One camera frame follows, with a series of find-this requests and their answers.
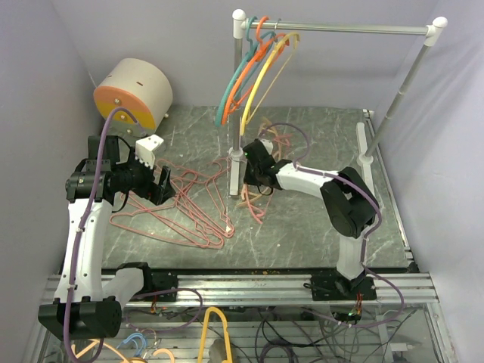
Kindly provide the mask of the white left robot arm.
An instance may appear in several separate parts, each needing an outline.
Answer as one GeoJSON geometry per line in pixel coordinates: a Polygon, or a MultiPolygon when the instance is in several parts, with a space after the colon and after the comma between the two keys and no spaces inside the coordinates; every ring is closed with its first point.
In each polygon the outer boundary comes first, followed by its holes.
{"type": "Polygon", "coordinates": [[[38,313],[41,325],[59,340],[115,337],[127,302],[146,300],[154,292],[146,262],[123,263],[110,281],[102,281],[102,250],[116,194],[133,193],[156,206],[175,196],[169,167],[155,175],[161,137],[137,140],[126,161],[120,158],[120,142],[114,135],[89,137],[88,156],[65,184],[69,234],[64,267],[53,301],[38,313]]]}

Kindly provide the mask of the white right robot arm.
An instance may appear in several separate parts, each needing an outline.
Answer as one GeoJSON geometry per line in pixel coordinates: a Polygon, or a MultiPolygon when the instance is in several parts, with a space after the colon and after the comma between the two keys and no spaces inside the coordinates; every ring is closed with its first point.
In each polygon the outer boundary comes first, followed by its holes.
{"type": "Polygon", "coordinates": [[[366,277],[366,244],[380,217],[375,196],[352,167],[339,172],[307,168],[287,159],[277,161],[271,149],[270,141],[258,138],[243,148],[247,159],[244,183],[271,191],[296,191],[323,201],[339,234],[334,292],[342,299],[352,298],[366,277]]]}

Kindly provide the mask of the yellow plastic hanger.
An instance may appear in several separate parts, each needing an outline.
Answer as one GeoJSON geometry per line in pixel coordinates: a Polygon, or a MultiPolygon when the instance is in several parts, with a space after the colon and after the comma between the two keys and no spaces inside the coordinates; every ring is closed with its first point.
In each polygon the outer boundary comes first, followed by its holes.
{"type": "Polygon", "coordinates": [[[291,32],[291,33],[288,33],[288,34],[282,34],[281,33],[281,34],[277,34],[276,37],[280,38],[280,40],[278,40],[278,42],[273,46],[271,54],[265,60],[265,63],[262,66],[262,69],[260,70],[256,81],[254,82],[252,88],[250,89],[250,93],[248,95],[248,99],[247,99],[243,114],[240,118],[240,135],[244,135],[246,126],[248,125],[250,120],[253,118],[256,111],[259,109],[259,106],[264,101],[266,95],[269,93],[269,91],[271,90],[275,81],[280,76],[280,74],[283,72],[284,68],[286,67],[288,62],[291,60],[292,56],[294,56],[294,54],[296,53],[296,50],[298,48],[299,41],[300,41],[299,33],[297,33],[297,32],[291,32]],[[267,90],[265,91],[264,95],[260,98],[259,103],[256,106],[253,106],[254,98],[255,98],[258,90],[259,90],[260,85],[263,82],[263,79],[266,76],[266,73],[275,64],[277,59],[284,53],[284,50],[288,49],[290,46],[293,47],[293,50],[288,55],[287,59],[285,60],[284,64],[281,66],[281,68],[279,69],[277,74],[274,76],[273,80],[271,81],[271,83],[268,86],[267,90]]]}

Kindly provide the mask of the pink plastic hanger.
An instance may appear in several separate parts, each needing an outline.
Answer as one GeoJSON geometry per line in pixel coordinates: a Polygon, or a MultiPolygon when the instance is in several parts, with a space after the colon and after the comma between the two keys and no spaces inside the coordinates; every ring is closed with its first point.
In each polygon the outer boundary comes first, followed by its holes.
{"type": "MultiPolygon", "coordinates": [[[[288,150],[291,146],[289,146],[288,148],[286,148],[284,150],[284,155],[282,158],[286,157],[288,155],[288,150]]],[[[262,208],[262,207],[257,207],[256,206],[256,202],[253,203],[253,206],[249,206],[247,207],[251,216],[259,223],[259,224],[262,224],[262,218],[265,216],[266,212],[267,212],[267,209],[268,209],[268,206],[271,202],[271,199],[272,199],[272,195],[267,195],[267,194],[261,194],[262,197],[264,196],[268,196],[268,200],[267,200],[267,203],[265,204],[265,208],[262,208]]]]}

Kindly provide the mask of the orange plastic hanger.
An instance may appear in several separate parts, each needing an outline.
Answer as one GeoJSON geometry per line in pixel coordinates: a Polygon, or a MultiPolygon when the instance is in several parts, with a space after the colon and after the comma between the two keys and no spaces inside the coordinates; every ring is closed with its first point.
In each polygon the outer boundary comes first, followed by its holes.
{"type": "Polygon", "coordinates": [[[258,26],[253,38],[250,35],[250,29],[246,30],[245,36],[249,43],[249,49],[234,71],[222,96],[215,118],[217,126],[225,125],[228,116],[239,110],[241,103],[248,97],[252,85],[248,86],[247,84],[262,65],[276,41],[280,39],[276,35],[277,33],[274,30],[261,34],[261,27],[258,26]]]}

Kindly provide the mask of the teal plastic hanger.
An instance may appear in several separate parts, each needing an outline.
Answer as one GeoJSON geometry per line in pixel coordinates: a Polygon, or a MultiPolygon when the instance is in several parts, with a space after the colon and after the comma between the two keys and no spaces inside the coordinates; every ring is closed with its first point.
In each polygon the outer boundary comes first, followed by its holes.
{"type": "Polygon", "coordinates": [[[268,56],[277,38],[273,31],[260,34],[256,29],[254,38],[250,35],[250,25],[257,17],[248,18],[246,13],[237,9],[232,13],[234,37],[234,73],[226,86],[215,117],[215,125],[223,126],[228,117],[240,108],[253,86],[248,86],[251,78],[262,61],[268,56]]]}

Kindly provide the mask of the peach plastic hanger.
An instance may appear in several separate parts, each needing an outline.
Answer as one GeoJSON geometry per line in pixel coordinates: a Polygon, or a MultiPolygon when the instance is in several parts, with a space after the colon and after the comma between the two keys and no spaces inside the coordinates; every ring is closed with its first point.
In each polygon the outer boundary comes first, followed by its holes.
{"type": "MultiPolygon", "coordinates": [[[[291,134],[281,134],[276,127],[271,128],[273,122],[266,116],[262,116],[260,120],[261,123],[259,125],[258,133],[260,134],[265,128],[268,128],[268,130],[264,133],[263,138],[273,143],[271,155],[275,158],[276,161],[279,161],[284,155],[284,150],[291,146],[291,134]]],[[[250,186],[246,182],[244,182],[241,188],[240,202],[237,207],[253,206],[253,203],[261,197],[262,195],[260,192],[252,192],[250,190],[250,186]]]]}

